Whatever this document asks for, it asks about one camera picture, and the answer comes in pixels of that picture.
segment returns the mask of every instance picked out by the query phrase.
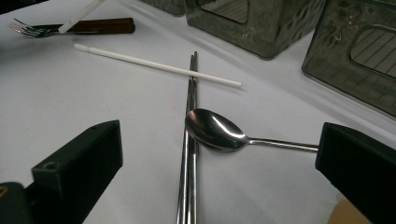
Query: white plastic stick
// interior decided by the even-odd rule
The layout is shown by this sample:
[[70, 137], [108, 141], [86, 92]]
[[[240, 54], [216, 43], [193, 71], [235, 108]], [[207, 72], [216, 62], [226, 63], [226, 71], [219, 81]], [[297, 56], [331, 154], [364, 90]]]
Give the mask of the white plastic stick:
[[89, 52], [92, 54], [97, 54], [97, 55], [101, 55], [101, 56], [105, 56], [108, 58], [113, 58], [113, 59], [118, 59], [118, 60], [122, 60], [125, 62], [129, 62], [129, 63], [137, 63], [137, 64], [141, 64], [141, 65], [145, 65], [148, 67], [153, 67], [153, 68], [158, 68], [161, 70], [165, 70], [168, 72], [173, 72], [173, 73], [178, 73], [181, 75], [185, 75], [185, 76], [193, 76], [193, 77], [200, 77], [203, 79], [207, 79], [210, 81], [214, 81], [214, 82], [218, 82], [221, 84], [225, 84], [225, 85], [229, 85], [232, 87], [241, 87], [242, 83], [240, 82], [236, 82], [236, 81], [232, 81], [229, 79], [225, 79], [225, 78], [221, 78], [221, 77], [213, 77], [207, 74], [203, 74], [203, 73], [198, 73], [198, 72], [194, 72], [191, 70], [186, 70], [186, 69], [181, 69], [181, 68], [177, 68], [177, 67], [173, 67], [173, 66], [169, 66], [166, 64], [161, 64], [161, 63], [155, 63], [155, 62], [151, 62], [151, 61], [147, 61], [147, 60], [143, 60], [143, 59], [138, 59], [138, 58], [134, 58], [128, 55], [124, 55], [124, 54], [119, 54], [116, 52], [112, 52], [112, 51], [108, 51], [108, 50], [104, 50], [104, 49], [97, 49], [97, 48], [93, 48], [93, 47], [89, 47], [86, 45], [81, 45], [81, 44], [75, 44], [75, 49], [81, 50], [81, 51], [85, 51], [85, 52]]
[[86, 17], [90, 12], [99, 7], [105, 0], [93, 0], [89, 5], [85, 6], [78, 14], [72, 17], [69, 21], [67, 21], [64, 25], [59, 27], [58, 31], [61, 34], [66, 33], [70, 28], [72, 28], [76, 23], [81, 21], [84, 17]]

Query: spoon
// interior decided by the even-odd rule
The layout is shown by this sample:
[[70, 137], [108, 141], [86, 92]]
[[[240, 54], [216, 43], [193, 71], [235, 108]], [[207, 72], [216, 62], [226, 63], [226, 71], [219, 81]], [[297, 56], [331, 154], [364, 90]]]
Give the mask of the spoon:
[[271, 139], [250, 138], [234, 123], [206, 109], [193, 109], [185, 119], [189, 135], [206, 147], [222, 152], [236, 151], [246, 145], [283, 147], [292, 150], [318, 152], [318, 146]]

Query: fork handle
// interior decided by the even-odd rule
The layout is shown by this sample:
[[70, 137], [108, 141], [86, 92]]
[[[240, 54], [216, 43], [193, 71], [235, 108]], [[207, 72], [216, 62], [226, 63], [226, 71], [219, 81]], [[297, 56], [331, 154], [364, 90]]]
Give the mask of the fork handle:
[[67, 33], [73, 33], [75, 35], [132, 34], [134, 29], [134, 20], [132, 18], [120, 18], [79, 21], [76, 25], [70, 28]]

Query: table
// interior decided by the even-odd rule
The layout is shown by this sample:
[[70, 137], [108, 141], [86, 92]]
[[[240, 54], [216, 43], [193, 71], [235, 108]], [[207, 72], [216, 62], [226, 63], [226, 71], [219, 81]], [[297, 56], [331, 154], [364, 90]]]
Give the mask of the table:
[[[78, 51], [116, 51], [241, 81], [199, 80], [198, 106], [247, 135], [318, 144], [324, 122], [396, 147], [395, 119], [306, 77], [312, 33], [271, 61], [190, 27], [137, 0], [108, 0], [86, 20], [133, 17], [132, 35], [31, 39], [7, 28], [63, 23], [90, 0], [50, 0], [0, 15], [0, 182], [32, 183], [30, 169], [87, 128], [119, 119], [124, 165], [84, 223], [175, 223], [188, 78]], [[339, 191], [315, 169], [316, 155], [271, 147], [199, 157], [200, 223], [327, 223]]]

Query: chopstick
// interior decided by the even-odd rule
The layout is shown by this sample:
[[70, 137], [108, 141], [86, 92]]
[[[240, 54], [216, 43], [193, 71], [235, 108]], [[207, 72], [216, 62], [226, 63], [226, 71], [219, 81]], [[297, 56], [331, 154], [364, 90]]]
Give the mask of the chopstick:
[[148, 60], [143, 60], [143, 59], [138, 59], [138, 58], [134, 58], [125, 54], [120, 54], [117, 52], [113, 52], [113, 51], [108, 51], [108, 50], [104, 50], [104, 49], [97, 49], [97, 48], [93, 48], [90, 46], [86, 46], [86, 45], [81, 45], [81, 44], [75, 44], [75, 49], [81, 50], [81, 51], [85, 51], [85, 52], [89, 52], [92, 54], [97, 54], [97, 55], [101, 55], [101, 56], [105, 56], [108, 58], [113, 58], [113, 59], [118, 59], [118, 60], [122, 60], [125, 62], [129, 62], [129, 63], [137, 63], [137, 64], [141, 64], [141, 65], [145, 65], [148, 67], [152, 67], [152, 68], [157, 68], [157, 69], [161, 69], [164, 71], [168, 71], [168, 72], [173, 72], [173, 73], [177, 73], [180, 75], [185, 75], [185, 76], [193, 76], [193, 77], [200, 77], [203, 79], [207, 79], [210, 81], [214, 81], [214, 82], [218, 82], [224, 85], [228, 85], [228, 86], [232, 86], [232, 87], [241, 87], [242, 83], [240, 82], [236, 82], [236, 81], [232, 81], [230, 79], [225, 79], [225, 78], [221, 78], [221, 77], [213, 77], [207, 74], [203, 74], [203, 73], [198, 73], [195, 71], [191, 71], [191, 70], [186, 70], [186, 69], [181, 69], [181, 68], [177, 68], [177, 67], [173, 67], [170, 65], [166, 65], [166, 64], [162, 64], [162, 63], [155, 63], [155, 62], [151, 62]]
[[81, 21], [84, 17], [90, 14], [94, 9], [99, 7], [105, 0], [93, 0], [89, 5], [85, 6], [78, 14], [68, 20], [65, 24], [58, 28], [59, 33], [64, 34], [76, 23]]
[[[197, 52], [191, 55], [190, 70], [197, 70]], [[197, 78], [189, 78], [186, 114], [197, 106]], [[181, 157], [180, 184], [177, 206], [177, 224], [195, 224], [197, 216], [197, 152], [198, 144], [184, 130]]]

